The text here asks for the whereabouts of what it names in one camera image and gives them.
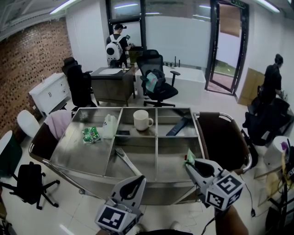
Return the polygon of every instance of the white chair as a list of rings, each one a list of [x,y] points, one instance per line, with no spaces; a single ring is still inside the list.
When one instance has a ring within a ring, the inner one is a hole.
[[[27,110],[22,110],[18,114],[17,123],[24,133],[31,138],[33,138],[40,129],[37,119]]]

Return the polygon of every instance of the door frame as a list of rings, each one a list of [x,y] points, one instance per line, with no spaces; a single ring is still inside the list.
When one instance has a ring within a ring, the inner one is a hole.
[[[146,20],[145,20],[145,0],[140,0],[141,15],[134,17],[125,17],[119,19],[111,19],[111,0],[105,0],[106,4],[106,15],[108,22],[109,35],[113,34],[113,25],[114,24],[124,24],[130,22],[139,22],[140,23],[140,33],[141,33],[141,47],[143,50],[147,49],[146,44]]]
[[[213,74],[215,70],[215,62],[216,62],[216,55],[217,55],[217,49],[218,49],[218,37],[219,37],[219,4],[224,5],[230,5],[230,6],[236,6],[231,4],[229,1],[224,0],[210,0],[210,13],[211,13],[211,33],[210,33],[210,45],[209,45],[209,57],[207,62],[207,68],[205,71],[205,89],[208,89],[209,82],[212,82],[219,87],[229,91],[230,93],[225,93],[221,91],[215,91],[215,90],[209,90],[217,93],[222,93],[226,95],[235,95],[236,90],[238,88],[240,78],[242,75],[245,58],[246,58],[246,52],[247,52],[247,44],[248,44],[248,37],[249,37],[249,5],[244,3],[244,8],[239,7],[241,9],[241,16],[240,20],[242,22],[242,34],[241,34],[241,42],[240,42],[240,51],[239,51],[239,57],[237,62],[237,67],[234,75],[234,79],[231,85],[231,88],[227,88],[226,86],[214,81]]]

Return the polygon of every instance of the bottle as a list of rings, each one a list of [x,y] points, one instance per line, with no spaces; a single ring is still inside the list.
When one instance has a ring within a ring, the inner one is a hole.
[[[121,68],[123,69],[123,73],[125,73],[126,69],[125,69],[125,64],[124,63],[121,65]]]

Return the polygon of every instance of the black cap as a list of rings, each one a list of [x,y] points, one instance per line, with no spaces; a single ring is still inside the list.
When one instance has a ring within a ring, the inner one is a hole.
[[[284,63],[284,59],[280,54],[276,54],[275,63],[276,64],[283,64]]]
[[[127,28],[126,26],[123,26],[122,24],[117,24],[114,29],[117,30],[117,29],[123,29],[123,28]]]

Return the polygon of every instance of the white cabinet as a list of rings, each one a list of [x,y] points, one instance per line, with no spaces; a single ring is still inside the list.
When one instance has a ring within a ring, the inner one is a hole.
[[[65,104],[66,98],[70,97],[70,90],[66,76],[55,73],[34,87],[29,94],[40,112],[49,115],[56,106]]]

